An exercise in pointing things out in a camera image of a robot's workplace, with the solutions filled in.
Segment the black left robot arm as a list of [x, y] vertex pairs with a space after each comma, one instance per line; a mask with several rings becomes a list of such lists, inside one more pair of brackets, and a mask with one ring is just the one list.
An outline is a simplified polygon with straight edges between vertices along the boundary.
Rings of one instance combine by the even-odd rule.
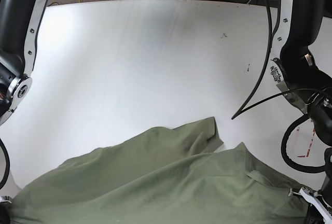
[[[317, 67], [309, 49], [319, 34], [324, 7], [325, 0], [279, 0], [276, 21], [268, 20], [263, 68], [270, 70], [280, 95], [302, 112], [282, 138], [284, 162], [299, 172], [324, 173], [331, 179], [331, 77]], [[286, 151], [293, 129], [307, 120], [312, 120], [317, 137], [328, 146], [321, 166], [298, 164]]]

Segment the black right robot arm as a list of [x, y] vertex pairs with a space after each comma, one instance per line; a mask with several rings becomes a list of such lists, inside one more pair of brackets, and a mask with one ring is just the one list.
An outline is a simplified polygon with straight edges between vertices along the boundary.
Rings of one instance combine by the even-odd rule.
[[37, 36], [48, 0], [1, 0], [1, 123], [32, 85]]

